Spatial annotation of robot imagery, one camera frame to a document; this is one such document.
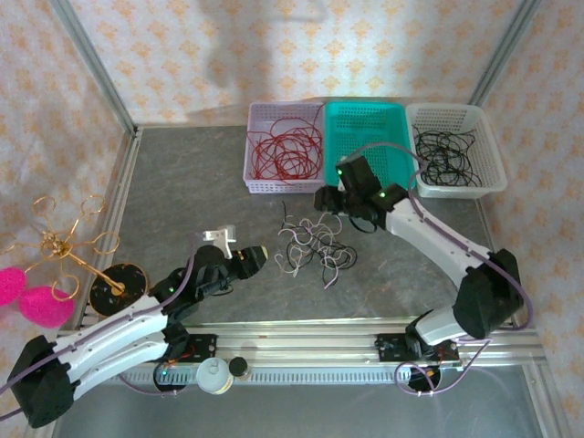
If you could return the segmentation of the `teal plastic basket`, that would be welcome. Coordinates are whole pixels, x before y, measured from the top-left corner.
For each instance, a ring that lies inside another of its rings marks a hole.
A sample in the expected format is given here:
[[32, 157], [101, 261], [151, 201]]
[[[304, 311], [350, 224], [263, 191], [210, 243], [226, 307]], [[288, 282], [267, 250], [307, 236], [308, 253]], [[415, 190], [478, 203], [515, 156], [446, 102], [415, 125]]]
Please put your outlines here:
[[[405, 108], [396, 103], [332, 101], [324, 112], [324, 182], [337, 185], [335, 164], [355, 150], [372, 143], [383, 145], [362, 153], [382, 186], [406, 188], [415, 163], [406, 152], [411, 147]], [[390, 142], [399, 149], [387, 147]]]

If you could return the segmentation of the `lavender plastic basket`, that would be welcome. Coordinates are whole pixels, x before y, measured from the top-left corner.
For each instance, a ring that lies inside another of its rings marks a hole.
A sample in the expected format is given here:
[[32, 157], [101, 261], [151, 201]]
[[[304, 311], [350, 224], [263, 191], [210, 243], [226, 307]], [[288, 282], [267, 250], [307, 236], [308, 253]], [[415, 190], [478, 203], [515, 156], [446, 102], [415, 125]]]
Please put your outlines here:
[[243, 169], [250, 193], [313, 193], [324, 184], [324, 112], [319, 101], [250, 105]]

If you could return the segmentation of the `white plastic basket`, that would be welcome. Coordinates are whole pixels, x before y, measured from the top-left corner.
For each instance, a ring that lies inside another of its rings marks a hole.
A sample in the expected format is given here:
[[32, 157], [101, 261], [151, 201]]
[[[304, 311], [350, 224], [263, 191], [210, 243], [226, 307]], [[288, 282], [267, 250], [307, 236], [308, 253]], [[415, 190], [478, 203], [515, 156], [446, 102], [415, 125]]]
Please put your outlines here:
[[413, 103], [406, 107], [412, 151], [427, 164], [420, 196], [479, 199], [503, 191], [506, 173], [485, 112], [473, 105]]

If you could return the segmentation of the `white round cap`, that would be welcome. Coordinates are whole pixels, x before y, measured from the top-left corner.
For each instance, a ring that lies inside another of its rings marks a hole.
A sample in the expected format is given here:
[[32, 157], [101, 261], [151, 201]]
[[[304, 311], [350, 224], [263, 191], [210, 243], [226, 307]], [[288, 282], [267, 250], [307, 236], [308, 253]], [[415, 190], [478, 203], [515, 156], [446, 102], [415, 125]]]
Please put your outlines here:
[[227, 362], [221, 358], [204, 360], [198, 366], [195, 378], [198, 387], [212, 395], [227, 392], [234, 382], [234, 376], [229, 371]]

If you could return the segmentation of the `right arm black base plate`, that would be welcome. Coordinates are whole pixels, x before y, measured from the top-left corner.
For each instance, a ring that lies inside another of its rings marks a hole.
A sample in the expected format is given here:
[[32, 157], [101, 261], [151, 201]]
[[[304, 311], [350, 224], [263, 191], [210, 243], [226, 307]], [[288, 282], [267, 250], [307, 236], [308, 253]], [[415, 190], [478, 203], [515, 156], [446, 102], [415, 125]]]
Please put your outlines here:
[[428, 346], [405, 333], [381, 333], [374, 346], [380, 362], [460, 363], [458, 347], [450, 340]]

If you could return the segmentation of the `pink fluffy ball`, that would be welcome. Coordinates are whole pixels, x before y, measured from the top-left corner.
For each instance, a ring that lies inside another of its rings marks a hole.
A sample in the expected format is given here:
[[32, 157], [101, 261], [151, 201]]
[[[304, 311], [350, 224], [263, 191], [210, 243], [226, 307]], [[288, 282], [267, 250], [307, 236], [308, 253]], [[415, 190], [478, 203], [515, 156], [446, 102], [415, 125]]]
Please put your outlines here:
[[53, 329], [62, 326], [72, 316], [75, 302], [59, 289], [31, 287], [19, 299], [18, 308], [27, 320]]
[[24, 292], [26, 274], [19, 267], [0, 269], [0, 307], [10, 305]]

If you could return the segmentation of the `aluminium frame post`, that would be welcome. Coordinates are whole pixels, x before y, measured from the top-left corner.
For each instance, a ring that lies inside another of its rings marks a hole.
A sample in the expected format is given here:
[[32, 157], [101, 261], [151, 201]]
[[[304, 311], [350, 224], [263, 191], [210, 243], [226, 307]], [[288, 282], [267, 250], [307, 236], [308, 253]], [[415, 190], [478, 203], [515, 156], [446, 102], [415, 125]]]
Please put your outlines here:
[[82, 25], [74, 6], [70, 0], [48, 0], [48, 2], [68, 32], [74, 46], [89, 68], [89, 72], [96, 80], [118, 122], [126, 133], [134, 138], [138, 129], [137, 125], [123, 103], [109, 72], [99, 56], [98, 50]]
[[488, 61], [482, 76], [474, 88], [471, 98], [468, 100], [469, 105], [482, 106], [485, 103], [542, 2], [543, 0], [521, 0], [518, 9], [496, 46], [494, 54]]

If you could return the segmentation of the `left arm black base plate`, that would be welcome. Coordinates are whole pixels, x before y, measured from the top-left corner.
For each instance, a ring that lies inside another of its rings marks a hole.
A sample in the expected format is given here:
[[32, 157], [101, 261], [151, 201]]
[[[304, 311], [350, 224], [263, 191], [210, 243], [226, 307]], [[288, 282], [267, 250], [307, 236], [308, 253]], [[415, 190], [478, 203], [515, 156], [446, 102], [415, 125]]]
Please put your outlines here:
[[159, 361], [166, 364], [201, 363], [215, 356], [217, 339], [215, 334], [189, 333], [171, 343]]

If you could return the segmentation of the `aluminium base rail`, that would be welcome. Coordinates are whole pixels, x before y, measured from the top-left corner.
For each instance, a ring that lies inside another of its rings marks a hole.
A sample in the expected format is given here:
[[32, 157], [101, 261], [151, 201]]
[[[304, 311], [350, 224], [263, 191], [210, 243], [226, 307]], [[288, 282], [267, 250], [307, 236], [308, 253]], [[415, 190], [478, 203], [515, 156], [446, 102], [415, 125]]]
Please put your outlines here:
[[[402, 333], [410, 318], [337, 318], [293, 321], [204, 323], [187, 329], [192, 334], [215, 334], [216, 355], [243, 356], [265, 367], [379, 368], [374, 342], [382, 333]], [[465, 365], [504, 367], [544, 364], [546, 355], [534, 329], [496, 331], [483, 352], [482, 340], [459, 347]]]

